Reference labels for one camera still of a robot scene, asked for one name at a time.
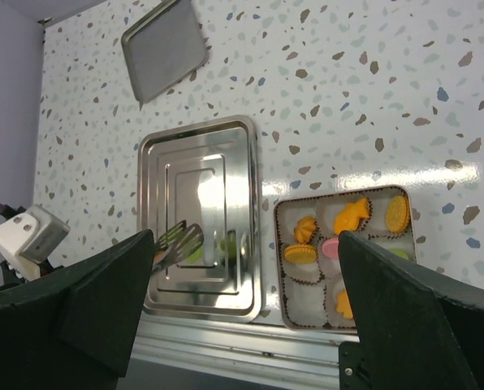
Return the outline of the aluminium rail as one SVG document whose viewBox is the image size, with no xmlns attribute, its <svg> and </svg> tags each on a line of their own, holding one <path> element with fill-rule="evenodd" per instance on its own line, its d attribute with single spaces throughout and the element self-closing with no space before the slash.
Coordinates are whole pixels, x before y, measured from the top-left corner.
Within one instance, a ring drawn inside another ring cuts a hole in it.
<svg viewBox="0 0 484 390">
<path fill-rule="evenodd" d="M 143 315 L 134 358 L 284 386 L 333 387 L 349 335 Z"/>
</svg>

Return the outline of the pink cookie tin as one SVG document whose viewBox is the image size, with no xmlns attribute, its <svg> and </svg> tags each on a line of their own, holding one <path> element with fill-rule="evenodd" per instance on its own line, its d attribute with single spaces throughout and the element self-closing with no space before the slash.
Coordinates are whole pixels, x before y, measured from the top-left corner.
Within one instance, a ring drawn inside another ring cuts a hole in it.
<svg viewBox="0 0 484 390">
<path fill-rule="evenodd" d="M 410 222 L 402 233 L 392 233 L 385 224 L 385 214 L 391 199 L 403 195 L 408 198 Z M 370 219 L 362 219 L 356 231 L 343 231 L 336 235 L 333 228 L 336 215 L 349 202 L 362 197 L 369 200 Z M 279 298 L 286 327 L 297 331 L 353 333 L 355 319 L 345 319 L 336 312 L 336 295 L 344 288 L 348 293 L 348 277 L 358 274 L 367 280 L 368 266 L 361 248 L 352 244 L 368 244 L 375 249 L 402 249 L 410 259 L 417 261 L 416 240 L 411 216 L 411 199 L 408 191 L 399 185 L 355 189 L 315 197 L 299 197 L 280 201 L 274 208 L 275 244 L 279 273 Z M 317 261 L 310 264 L 286 262 L 284 250 L 298 244 L 294 238 L 296 223 L 305 216 L 316 219 L 318 229 L 307 245 L 318 252 Z M 339 239 L 339 259 L 326 258 L 321 243 L 330 238 Z"/>
</svg>

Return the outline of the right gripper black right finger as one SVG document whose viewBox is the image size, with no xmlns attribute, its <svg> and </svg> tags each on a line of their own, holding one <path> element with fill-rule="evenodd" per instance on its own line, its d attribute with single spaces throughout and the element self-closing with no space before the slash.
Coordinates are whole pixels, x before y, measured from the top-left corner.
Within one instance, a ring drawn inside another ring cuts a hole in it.
<svg viewBox="0 0 484 390">
<path fill-rule="evenodd" d="M 369 268 L 347 287 L 371 389 L 484 389 L 484 289 L 350 247 Z"/>
</svg>

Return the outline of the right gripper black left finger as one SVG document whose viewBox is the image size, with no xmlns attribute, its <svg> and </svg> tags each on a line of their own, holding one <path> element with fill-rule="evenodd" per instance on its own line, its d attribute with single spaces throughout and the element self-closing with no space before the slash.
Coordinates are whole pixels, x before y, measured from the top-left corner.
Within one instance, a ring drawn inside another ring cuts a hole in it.
<svg viewBox="0 0 484 390">
<path fill-rule="evenodd" d="M 153 264 L 150 230 L 0 290 L 0 389 L 114 389 L 127 374 Z"/>
</svg>

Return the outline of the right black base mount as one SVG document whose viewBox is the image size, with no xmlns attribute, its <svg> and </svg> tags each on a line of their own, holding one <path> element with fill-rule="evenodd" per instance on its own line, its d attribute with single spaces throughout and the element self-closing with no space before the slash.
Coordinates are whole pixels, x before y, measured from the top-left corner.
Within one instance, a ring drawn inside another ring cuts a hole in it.
<svg viewBox="0 0 484 390">
<path fill-rule="evenodd" d="M 371 389 L 365 354 L 358 342 L 344 341 L 339 352 L 339 389 Z"/>
</svg>

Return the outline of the orange chip cookie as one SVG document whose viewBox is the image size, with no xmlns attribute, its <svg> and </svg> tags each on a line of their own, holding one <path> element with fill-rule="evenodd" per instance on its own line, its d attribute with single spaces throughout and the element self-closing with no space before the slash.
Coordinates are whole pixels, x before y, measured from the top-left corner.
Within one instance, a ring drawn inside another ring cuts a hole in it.
<svg viewBox="0 0 484 390">
<path fill-rule="evenodd" d="M 164 257 L 165 257 L 165 253 L 164 252 L 160 252 L 160 253 L 157 253 L 154 258 L 153 258 L 153 262 L 155 264 L 157 264 L 158 262 L 160 262 Z"/>
</svg>

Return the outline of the square tin lid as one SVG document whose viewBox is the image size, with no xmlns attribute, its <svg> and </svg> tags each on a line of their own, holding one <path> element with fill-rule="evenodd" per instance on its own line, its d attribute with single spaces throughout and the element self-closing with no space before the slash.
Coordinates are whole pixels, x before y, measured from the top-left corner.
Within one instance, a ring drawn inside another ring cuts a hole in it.
<svg viewBox="0 0 484 390">
<path fill-rule="evenodd" d="M 132 91 L 147 103 L 204 65 L 209 57 L 190 1 L 163 1 L 121 37 Z"/>
</svg>

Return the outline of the green sandwich cookie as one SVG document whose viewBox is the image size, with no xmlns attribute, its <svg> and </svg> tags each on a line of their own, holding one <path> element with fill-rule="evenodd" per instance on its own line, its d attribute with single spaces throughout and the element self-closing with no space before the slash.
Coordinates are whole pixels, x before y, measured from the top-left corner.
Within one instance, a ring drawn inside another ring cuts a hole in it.
<svg viewBox="0 0 484 390">
<path fill-rule="evenodd" d="M 400 258 L 403 258 L 403 259 L 406 259 L 406 260 L 410 259 L 409 255 L 406 252 L 404 252 L 402 249 L 390 249 L 390 252 L 395 254 L 396 256 L 398 256 Z"/>
<path fill-rule="evenodd" d="M 195 264 L 197 261 L 201 260 L 202 257 L 203 257 L 203 247 L 200 246 L 190 256 L 187 257 L 186 262 L 188 264 Z"/>
</svg>

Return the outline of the orange fish cookie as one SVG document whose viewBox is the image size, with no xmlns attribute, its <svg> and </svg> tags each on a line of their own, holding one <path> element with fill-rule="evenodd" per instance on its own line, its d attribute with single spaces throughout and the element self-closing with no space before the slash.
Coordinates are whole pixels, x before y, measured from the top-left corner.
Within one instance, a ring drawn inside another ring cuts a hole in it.
<svg viewBox="0 0 484 390">
<path fill-rule="evenodd" d="M 333 223 L 335 234 L 339 235 L 343 231 L 356 231 L 362 219 L 370 219 L 369 200 L 366 197 L 347 203 L 336 215 Z"/>
</svg>

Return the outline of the pink sandwich cookie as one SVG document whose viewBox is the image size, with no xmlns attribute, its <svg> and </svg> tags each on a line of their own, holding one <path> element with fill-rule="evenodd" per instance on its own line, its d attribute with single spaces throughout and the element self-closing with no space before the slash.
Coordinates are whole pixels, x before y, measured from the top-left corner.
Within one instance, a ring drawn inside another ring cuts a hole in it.
<svg viewBox="0 0 484 390">
<path fill-rule="evenodd" d="M 330 238 L 326 239 L 321 243 L 322 254 L 329 259 L 338 260 L 339 259 L 339 239 Z"/>
</svg>

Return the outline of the large steel tray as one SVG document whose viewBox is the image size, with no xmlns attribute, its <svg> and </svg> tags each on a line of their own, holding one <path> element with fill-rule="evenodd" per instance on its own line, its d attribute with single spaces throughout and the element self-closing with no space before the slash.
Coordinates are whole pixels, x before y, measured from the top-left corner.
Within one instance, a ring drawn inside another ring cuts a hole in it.
<svg viewBox="0 0 484 390">
<path fill-rule="evenodd" d="M 257 134 L 233 115 L 155 132 L 140 143 L 137 226 L 161 236 L 181 220 L 203 257 L 154 275 L 147 314 L 249 323 L 262 307 Z"/>
</svg>

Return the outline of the flower edged orange cookie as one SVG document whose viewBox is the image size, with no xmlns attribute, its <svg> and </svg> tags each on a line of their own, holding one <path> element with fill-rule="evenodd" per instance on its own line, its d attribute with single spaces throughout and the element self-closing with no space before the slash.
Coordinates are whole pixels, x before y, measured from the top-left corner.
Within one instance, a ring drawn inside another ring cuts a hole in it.
<svg viewBox="0 0 484 390">
<path fill-rule="evenodd" d="M 353 319 L 352 307 L 345 288 L 336 295 L 335 309 L 337 313 L 343 315 L 344 319 Z"/>
</svg>

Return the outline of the round dotted orange cookie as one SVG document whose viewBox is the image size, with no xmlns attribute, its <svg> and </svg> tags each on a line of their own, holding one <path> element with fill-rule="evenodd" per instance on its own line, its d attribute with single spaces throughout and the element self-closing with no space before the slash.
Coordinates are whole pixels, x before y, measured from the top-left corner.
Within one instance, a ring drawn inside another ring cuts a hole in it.
<svg viewBox="0 0 484 390">
<path fill-rule="evenodd" d="M 289 245 L 283 253 L 286 262 L 292 264 L 310 264 L 317 261 L 318 252 L 312 245 Z"/>
</svg>

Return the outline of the swirl butter cookie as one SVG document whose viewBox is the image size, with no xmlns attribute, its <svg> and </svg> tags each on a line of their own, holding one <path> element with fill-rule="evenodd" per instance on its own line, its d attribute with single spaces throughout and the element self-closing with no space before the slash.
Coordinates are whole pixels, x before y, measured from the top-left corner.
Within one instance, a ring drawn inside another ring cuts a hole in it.
<svg viewBox="0 0 484 390">
<path fill-rule="evenodd" d="M 308 244 L 318 229 L 317 221 L 312 216 L 300 219 L 294 227 L 294 238 L 298 244 Z"/>
</svg>

